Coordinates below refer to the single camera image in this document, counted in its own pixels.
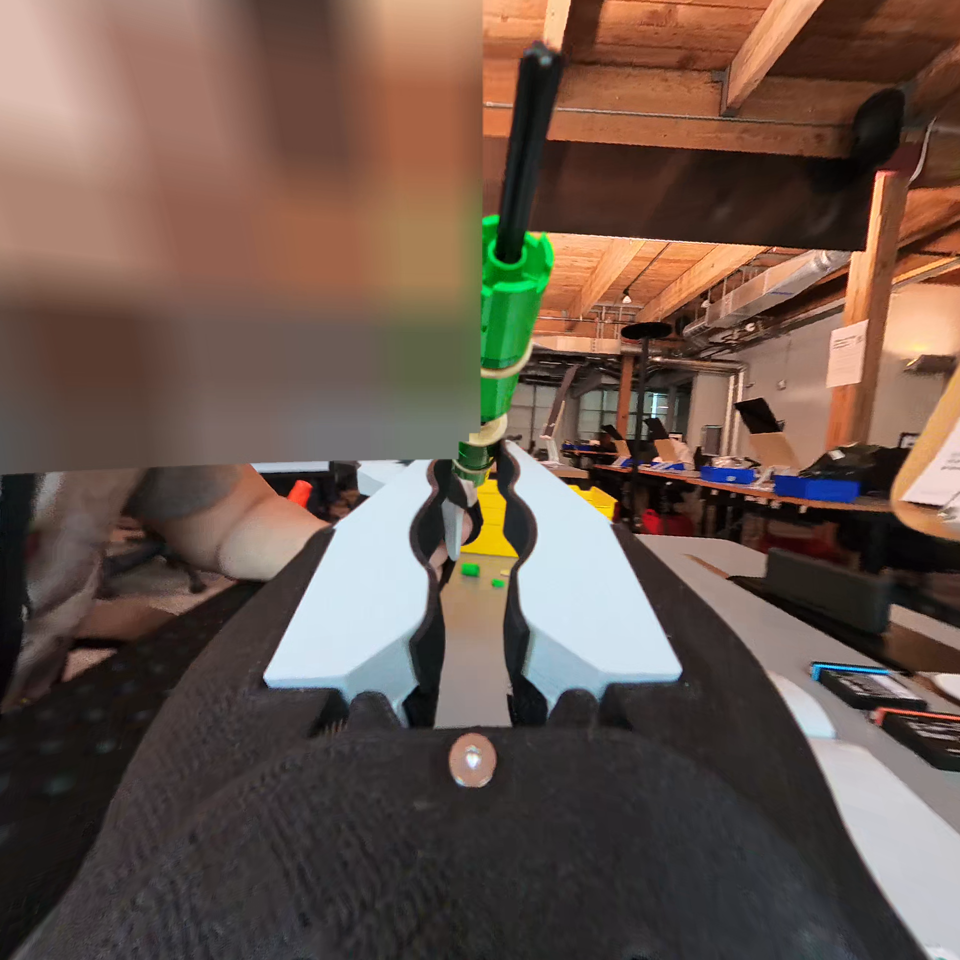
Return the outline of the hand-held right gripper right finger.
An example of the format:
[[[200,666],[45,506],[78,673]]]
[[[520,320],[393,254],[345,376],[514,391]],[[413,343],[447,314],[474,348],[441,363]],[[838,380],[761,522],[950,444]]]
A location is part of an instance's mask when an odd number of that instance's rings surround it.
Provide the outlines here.
[[[544,725],[569,691],[669,685],[682,666],[630,550],[640,546],[576,488],[504,440],[496,482],[516,555],[503,621],[513,725]]]

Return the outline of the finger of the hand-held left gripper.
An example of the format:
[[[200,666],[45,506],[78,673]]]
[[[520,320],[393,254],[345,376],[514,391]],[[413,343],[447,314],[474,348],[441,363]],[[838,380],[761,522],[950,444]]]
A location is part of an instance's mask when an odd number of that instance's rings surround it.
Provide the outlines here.
[[[441,515],[447,556],[456,562],[463,546],[472,543],[481,531],[477,486],[470,480],[450,480]]]

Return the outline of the black bag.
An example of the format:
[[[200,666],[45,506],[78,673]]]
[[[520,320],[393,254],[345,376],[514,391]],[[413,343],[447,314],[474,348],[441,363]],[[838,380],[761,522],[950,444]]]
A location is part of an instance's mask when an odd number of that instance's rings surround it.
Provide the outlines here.
[[[828,449],[799,477],[857,482],[861,486],[892,487],[911,450],[871,443],[852,443]]]

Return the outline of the yellow plastic bin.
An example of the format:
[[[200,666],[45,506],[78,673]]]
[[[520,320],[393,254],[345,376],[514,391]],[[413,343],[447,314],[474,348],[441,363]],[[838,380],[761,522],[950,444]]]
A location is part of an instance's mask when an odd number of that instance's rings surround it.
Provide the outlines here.
[[[602,514],[607,520],[614,521],[619,517],[618,500],[599,487],[592,486],[584,489],[581,486],[565,484],[578,497],[585,500],[590,506]],[[516,550],[510,545],[503,533],[503,524],[506,517],[506,501],[498,489],[494,477],[489,477],[478,488],[478,505],[481,508],[483,525],[478,536],[469,544],[462,547],[466,554],[516,558]]]

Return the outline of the grey desk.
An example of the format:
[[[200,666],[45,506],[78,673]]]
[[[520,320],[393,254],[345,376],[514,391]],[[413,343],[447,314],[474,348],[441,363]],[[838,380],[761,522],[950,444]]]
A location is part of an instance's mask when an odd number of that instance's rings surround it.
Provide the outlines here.
[[[732,583],[760,577],[766,558],[721,539],[641,535],[639,540],[748,646],[761,665],[816,700],[835,737],[812,741],[846,831],[873,878],[932,958],[958,958],[958,774],[932,768],[810,679],[812,662],[870,663],[832,637]],[[441,594],[446,626],[437,723],[506,726],[502,652],[506,590],[492,585],[505,558],[476,558]]]

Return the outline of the black perforated tray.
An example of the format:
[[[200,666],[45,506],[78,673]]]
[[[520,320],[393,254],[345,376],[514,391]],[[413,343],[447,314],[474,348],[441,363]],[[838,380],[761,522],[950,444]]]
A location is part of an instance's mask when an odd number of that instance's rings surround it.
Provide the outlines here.
[[[2,717],[1,957],[56,905],[168,696],[261,589],[241,582]]]

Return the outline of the person's left forearm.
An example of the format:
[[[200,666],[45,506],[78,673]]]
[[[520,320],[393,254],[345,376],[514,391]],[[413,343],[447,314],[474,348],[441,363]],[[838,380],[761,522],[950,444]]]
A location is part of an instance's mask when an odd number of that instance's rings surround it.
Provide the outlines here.
[[[275,577],[329,526],[249,464],[149,468],[126,514],[188,565],[254,582]]]

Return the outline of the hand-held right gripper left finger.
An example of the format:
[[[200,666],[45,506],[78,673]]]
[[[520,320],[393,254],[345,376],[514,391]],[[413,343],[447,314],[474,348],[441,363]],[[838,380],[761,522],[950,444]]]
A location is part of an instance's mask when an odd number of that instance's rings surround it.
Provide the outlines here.
[[[378,693],[404,725],[434,725],[446,654],[441,579],[450,461],[402,467],[330,531],[264,672],[272,690]]]

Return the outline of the cardboard box black lid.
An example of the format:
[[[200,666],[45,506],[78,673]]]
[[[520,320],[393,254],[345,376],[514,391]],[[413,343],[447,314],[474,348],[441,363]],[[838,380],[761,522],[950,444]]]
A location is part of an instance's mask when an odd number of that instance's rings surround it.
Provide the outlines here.
[[[744,399],[734,409],[748,432],[751,454],[762,468],[798,474],[801,462],[767,401]]]

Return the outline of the black device orange trim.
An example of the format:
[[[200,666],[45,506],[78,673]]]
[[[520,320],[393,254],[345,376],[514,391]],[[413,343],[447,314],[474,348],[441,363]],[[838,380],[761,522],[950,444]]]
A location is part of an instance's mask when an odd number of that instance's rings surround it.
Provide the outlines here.
[[[959,772],[959,715],[880,707],[870,720],[930,766]]]

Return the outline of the dark grey box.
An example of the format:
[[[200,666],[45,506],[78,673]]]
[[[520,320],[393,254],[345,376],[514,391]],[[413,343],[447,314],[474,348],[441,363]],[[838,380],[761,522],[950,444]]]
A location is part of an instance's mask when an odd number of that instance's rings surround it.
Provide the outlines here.
[[[865,634],[883,634],[890,625],[893,582],[886,575],[772,548],[763,586],[777,598]]]

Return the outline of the green toy bamboo stalk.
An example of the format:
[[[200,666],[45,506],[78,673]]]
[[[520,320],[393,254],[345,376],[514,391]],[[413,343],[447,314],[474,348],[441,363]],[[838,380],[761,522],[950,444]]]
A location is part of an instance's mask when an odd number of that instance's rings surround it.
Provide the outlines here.
[[[453,472],[481,487],[496,459],[555,263],[545,234],[529,231],[546,138],[564,68],[538,40],[522,54],[498,213],[482,221],[481,427],[459,445]]]

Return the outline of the white paper sign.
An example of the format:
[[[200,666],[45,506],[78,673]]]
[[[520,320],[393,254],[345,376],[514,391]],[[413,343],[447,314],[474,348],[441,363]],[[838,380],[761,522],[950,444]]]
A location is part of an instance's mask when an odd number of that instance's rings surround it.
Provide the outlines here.
[[[869,319],[864,319],[831,332],[824,382],[827,389],[853,386],[862,381],[869,326]]]

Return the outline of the silver ventilation duct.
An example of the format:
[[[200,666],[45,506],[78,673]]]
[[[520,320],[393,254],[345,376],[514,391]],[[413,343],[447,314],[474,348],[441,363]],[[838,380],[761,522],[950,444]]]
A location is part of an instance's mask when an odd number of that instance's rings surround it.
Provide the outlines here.
[[[702,317],[688,324],[682,337],[692,343],[707,340],[718,331],[731,330],[797,297],[828,275],[847,267],[851,258],[852,253],[847,250],[811,249],[762,270],[705,306]]]

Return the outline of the black device blue trim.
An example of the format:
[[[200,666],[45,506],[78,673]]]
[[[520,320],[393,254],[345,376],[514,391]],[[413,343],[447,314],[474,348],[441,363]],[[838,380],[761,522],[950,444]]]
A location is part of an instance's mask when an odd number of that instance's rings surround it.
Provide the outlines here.
[[[906,686],[900,675],[881,667],[813,661],[811,681],[860,712],[924,712],[927,701]]]

